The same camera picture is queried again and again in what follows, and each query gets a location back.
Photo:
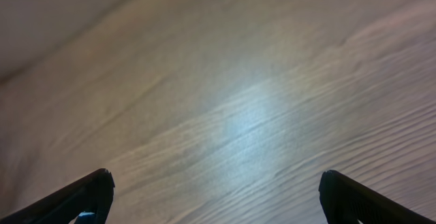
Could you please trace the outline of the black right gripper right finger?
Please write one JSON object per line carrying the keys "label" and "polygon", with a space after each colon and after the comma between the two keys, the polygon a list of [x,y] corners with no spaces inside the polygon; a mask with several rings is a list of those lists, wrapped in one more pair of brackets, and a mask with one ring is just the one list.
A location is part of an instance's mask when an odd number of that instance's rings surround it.
{"label": "black right gripper right finger", "polygon": [[435,224],[335,170],[322,174],[318,191],[328,224]]}

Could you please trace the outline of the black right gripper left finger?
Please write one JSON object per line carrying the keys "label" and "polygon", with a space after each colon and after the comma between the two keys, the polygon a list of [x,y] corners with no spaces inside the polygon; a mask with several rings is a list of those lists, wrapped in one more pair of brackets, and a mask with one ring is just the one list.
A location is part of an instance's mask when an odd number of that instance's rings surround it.
{"label": "black right gripper left finger", "polygon": [[112,174],[101,168],[2,218],[1,224],[105,224],[114,188]]}

